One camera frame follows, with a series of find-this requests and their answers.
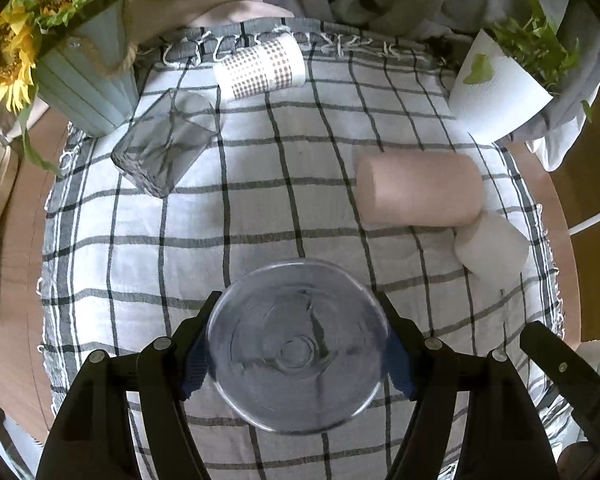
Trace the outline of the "clear plastic cup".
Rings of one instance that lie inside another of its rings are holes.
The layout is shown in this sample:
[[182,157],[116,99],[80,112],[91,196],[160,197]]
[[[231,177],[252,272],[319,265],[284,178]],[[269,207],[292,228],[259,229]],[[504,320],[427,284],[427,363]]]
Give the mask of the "clear plastic cup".
[[206,330],[209,373],[250,425],[304,436],[341,426],[386,377],[389,325],[372,292],[315,259],[276,262],[230,285]]

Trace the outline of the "white frosted cup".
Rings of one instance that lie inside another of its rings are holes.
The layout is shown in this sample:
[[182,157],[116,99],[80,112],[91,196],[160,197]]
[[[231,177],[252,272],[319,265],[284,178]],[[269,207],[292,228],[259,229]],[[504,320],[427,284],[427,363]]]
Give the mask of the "white frosted cup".
[[457,229],[454,252],[463,266],[494,289],[516,282],[529,255],[529,241],[507,219],[483,211]]

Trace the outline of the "pink cylindrical cup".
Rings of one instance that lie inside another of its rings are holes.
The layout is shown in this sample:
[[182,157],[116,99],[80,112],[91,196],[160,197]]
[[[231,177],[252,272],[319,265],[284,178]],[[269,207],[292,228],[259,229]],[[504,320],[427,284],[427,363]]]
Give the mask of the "pink cylindrical cup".
[[355,200],[366,223],[452,228],[478,218],[486,192],[467,155],[392,151],[360,158]]

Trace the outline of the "brown dotted paper cup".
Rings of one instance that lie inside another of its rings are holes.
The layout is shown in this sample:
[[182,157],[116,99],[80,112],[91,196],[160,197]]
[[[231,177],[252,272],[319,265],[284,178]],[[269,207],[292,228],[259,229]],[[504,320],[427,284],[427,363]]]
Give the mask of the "brown dotted paper cup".
[[298,41],[283,34],[226,56],[213,73],[221,101],[230,102],[303,86],[306,63]]

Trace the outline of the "white curved floor lamp pole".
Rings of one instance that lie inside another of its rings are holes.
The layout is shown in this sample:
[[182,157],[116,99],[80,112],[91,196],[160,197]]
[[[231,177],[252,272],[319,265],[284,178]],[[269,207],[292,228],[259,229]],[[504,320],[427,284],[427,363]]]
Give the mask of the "white curved floor lamp pole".
[[592,216],[591,218],[588,218],[586,220],[583,220],[582,222],[576,224],[575,226],[572,226],[569,230],[568,233],[570,236],[579,234],[589,228],[592,228],[592,226],[596,226],[596,224],[600,223],[600,212],[598,214],[594,214],[594,216]]

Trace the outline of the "smoky grey square glass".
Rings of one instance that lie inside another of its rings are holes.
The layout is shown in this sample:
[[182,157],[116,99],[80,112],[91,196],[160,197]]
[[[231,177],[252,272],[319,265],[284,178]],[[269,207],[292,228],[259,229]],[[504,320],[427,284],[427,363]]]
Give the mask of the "smoky grey square glass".
[[122,136],[111,160],[140,191],[163,198],[174,190],[219,130],[218,114],[204,96],[170,89]]

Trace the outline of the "checked grey white tablecloth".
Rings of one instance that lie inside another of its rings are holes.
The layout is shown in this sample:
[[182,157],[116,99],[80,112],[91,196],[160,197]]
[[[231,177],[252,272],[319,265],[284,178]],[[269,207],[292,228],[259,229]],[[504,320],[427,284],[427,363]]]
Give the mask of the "checked grey white tablecloth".
[[[453,349],[503,348],[533,400],[548,382],[520,351],[524,324],[562,326],[556,270],[513,157],[452,118],[453,75],[429,55],[293,18],[308,78],[272,96],[219,104],[221,133],[167,198],[137,191],[111,161],[117,136],[69,136],[47,200],[44,365],[55,404],[94,350],[125,356],[170,334],[208,293],[262,264],[321,258],[385,292]],[[520,277],[491,292],[457,261],[453,232],[366,226],[354,159],[381,148],[470,157],[486,208],[530,240]]]

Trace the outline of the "white plant pot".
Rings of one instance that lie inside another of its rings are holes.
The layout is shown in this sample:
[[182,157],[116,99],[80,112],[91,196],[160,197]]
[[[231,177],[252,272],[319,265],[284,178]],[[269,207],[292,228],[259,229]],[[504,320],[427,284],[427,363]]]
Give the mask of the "white plant pot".
[[454,81],[449,109],[472,138],[491,144],[528,122],[552,100],[484,30]]

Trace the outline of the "blue ribbed vase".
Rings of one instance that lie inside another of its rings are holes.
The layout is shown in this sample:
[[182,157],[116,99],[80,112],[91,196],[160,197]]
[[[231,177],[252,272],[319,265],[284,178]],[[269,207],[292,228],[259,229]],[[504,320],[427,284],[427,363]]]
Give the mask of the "blue ribbed vase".
[[45,36],[33,79],[46,104],[98,138],[132,116],[138,90],[129,0],[95,1],[90,8],[90,18]]

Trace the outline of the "green leafy plant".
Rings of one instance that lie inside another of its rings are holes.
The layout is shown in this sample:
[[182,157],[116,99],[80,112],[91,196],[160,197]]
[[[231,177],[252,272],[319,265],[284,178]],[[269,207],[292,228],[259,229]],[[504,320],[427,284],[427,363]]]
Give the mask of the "green leafy plant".
[[541,0],[528,0],[529,13],[523,20],[508,16],[484,30],[547,92],[552,100],[564,91],[568,76],[579,67],[580,42],[569,47],[558,38],[558,27]]

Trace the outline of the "pink curtain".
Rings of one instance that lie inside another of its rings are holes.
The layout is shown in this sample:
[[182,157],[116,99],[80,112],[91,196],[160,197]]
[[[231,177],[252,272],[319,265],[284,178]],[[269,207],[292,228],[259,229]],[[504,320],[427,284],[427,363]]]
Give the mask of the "pink curtain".
[[130,0],[129,40],[146,44],[181,27],[213,27],[254,18],[293,18],[263,0]]

